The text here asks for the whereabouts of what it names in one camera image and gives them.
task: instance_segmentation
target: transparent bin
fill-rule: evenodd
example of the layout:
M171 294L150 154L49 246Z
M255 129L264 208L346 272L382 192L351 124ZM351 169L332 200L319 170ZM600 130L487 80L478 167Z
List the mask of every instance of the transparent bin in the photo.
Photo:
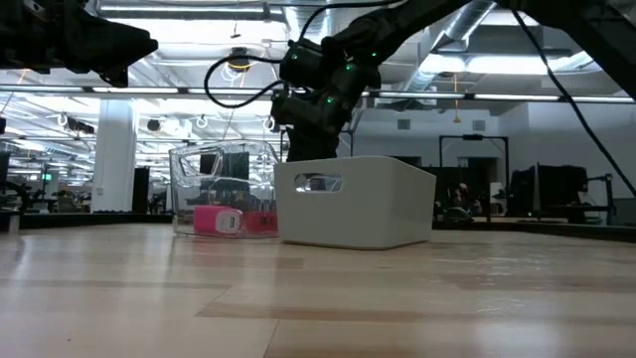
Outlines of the transparent bin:
M273 190L276 152L266 142L229 140L170 151L177 234L278 236Z

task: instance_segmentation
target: pink object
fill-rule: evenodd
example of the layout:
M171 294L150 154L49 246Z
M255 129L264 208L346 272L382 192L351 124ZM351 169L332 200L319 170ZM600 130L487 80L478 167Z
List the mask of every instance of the pink object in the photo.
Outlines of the pink object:
M242 211L221 205L195 207L195 234L235 236L242 227Z

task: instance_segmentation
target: cable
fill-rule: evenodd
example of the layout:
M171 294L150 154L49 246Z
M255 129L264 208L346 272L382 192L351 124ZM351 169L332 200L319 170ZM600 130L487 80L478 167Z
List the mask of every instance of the cable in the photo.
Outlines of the cable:
M27 75L28 71L29 70L22 70L22 75L20 75L20 79L18 80L18 85L22 84L22 81L24 80L24 77ZM14 91L12 91L11 94L9 94L9 98L7 98L7 101L4 103L4 106L2 107L2 110L0 110L0 114L4 113L4 110L7 109L7 106L11 102L11 99L13 99L13 95L14 94L15 94Z
M305 37L305 34L307 33L307 30L309 29L311 22L314 21L314 19L325 10L342 9L342 8L355 9L355 8L367 8L367 7L376 7L376 6L387 6L387 5L393 5L402 1L404 0L384 0L384 1L369 1L364 3L338 3L338 4L325 5L321 8L318 8L316 11L314 11L314 13L311 14L309 19L307 19L305 26L303 26L302 31L300 32L298 41L302 40Z
M574 101L572 96L569 94L569 92L567 92L567 89L563 87L563 85L557 79L557 76L555 76L555 73L550 68L550 65L548 63L548 58L546 57L546 53L542 49L541 45L539 44L535 36L530 32L530 30L528 29L528 26L526 25L524 20L521 18L521 16L519 16L519 13L517 12L517 10L513 9L512 12L513 12L513 15L515 16L515 19L517 19L517 22L519 23L522 30L524 31L524 33L526 33L530 41L533 43L533 46L537 50L537 53L539 53L539 57L541 57L541 60L544 62L544 65L546 65L546 69L548 70L548 76L553 81L553 83L555 83L555 86L558 88L558 90L560 90L560 92L563 94L563 97L565 98L565 100L567 100L567 102L571 105L572 109L574 110L574 113L576 113L576 117L578 117L578 120L583 126L583 129L585 129L585 132L587 132L587 134L592 139L592 141L594 141L594 144L596 144L596 146L598 147L598 150L600 150L600 152L603 153L605 158L607 158L607 161L609 161L614 171L623 180L623 182L625 183L629 191L636 198L636 189L634 188L632 183L629 181L629 179L627 179L627 176L620 169L620 167L618 166L614 158L611 156L609 151L607 151L605 146L603 146L603 143L601 143L598 137L596 137L596 134L594 134L592 129L589 127L589 124L587 124L587 121L585 120L583 113L578 108L578 105L576 105L576 102Z
M240 88L245 84L245 77L247 77L247 72L242 73L242 78L240 79ZM228 135L228 129L231 128L232 119L235 117L235 109L232 110L232 114L230 114L230 119L228 120L228 124L226 125L226 130L223 132L223 137L221 140L226 140L226 135Z
M225 104L221 101L219 101L218 99L216 99L211 93L210 93L210 78L212 77L212 74L214 73L214 71L222 64L227 63L229 61L233 61L233 60L253 60L253 61L258 61L258 62L263 62L266 64L280 64L280 60L272 60L272 59L262 59L260 57L257 56L252 56L252 55L234 55L234 56L227 56L225 58L222 58L220 60L218 60L215 64L213 64L208 71L206 72L206 77L204 79L204 90L206 92L206 96L216 105L221 106L223 108L229 108L229 109L236 109L236 108L241 108L243 106L246 106L250 103L252 103L253 101L257 100L260 96L264 95L268 90L271 90L273 88L275 88L278 85L284 85L284 81L275 81L271 84L269 84L267 87L265 87L264 89L261 89L257 94L253 95L252 97L250 97L248 100L238 103L238 104Z
M392 4L396 4L398 2L402 2L404 0L384 0L384 1L375 1L375 2L365 2L365 3L340 3L340 4L330 4L330 5L325 5L321 8L318 8L316 11L314 11L314 13L309 17L309 19L307 20L307 22L305 23L301 33L300 33L300 37L299 40L304 38L305 33L307 32L307 30L309 29L309 26L311 25L311 22L318 16L320 15L320 13L322 13L323 11L327 10L327 9L339 9L339 8L367 8L367 7L377 7L377 6L387 6L387 5L392 5ZM267 63L267 64L280 64L281 60L272 60L272 59L264 59L264 58L259 58L256 56L252 56L252 55L234 55L234 56L228 56L225 58L222 58L220 60L218 60L215 64L213 64L208 71L206 72L206 77L205 77L205 81L204 81L204 90L206 92L206 96L216 105L219 105L223 108L229 108L229 109L236 109L236 108L241 108L243 106L246 106L250 103L252 103L253 101L257 100L260 96L264 95L268 90L273 89L274 87L278 86L278 85L285 85L288 86L288 84L285 81L281 81L281 80L277 80L271 84L269 84L267 87L265 87L264 89L261 89L257 94L255 94L254 96L250 97L248 100L238 103L238 104L225 104L220 102L219 100L217 100L211 93L210 93L210 78L212 77L212 73L222 64L228 63L229 61L232 60L254 60L257 62L263 62L263 63ZM239 67L239 66L232 66L236 69L243 69L243 67Z

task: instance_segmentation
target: white plastic bin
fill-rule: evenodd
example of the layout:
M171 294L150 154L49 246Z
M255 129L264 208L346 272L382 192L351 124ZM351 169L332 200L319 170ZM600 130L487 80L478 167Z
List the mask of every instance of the white plastic bin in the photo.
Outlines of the white plastic bin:
M396 159L281 163L274 176L285 243L386 250L430 239L435 176Z

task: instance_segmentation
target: pillar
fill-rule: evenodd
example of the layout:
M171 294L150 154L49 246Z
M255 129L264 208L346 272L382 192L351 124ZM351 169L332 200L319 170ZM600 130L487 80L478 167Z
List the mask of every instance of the pillar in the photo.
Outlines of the pillar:
M42 172L42 175L42 181L45 181L44 172ZM47 170L47 176L49 175L51 176L51 179L46 181L44 197L45 199L56 199L53 194L60 191L60 169L56 168L55 170Z
M129 99L103 99L99 107L97 147L90 209L132 210L138 117Z

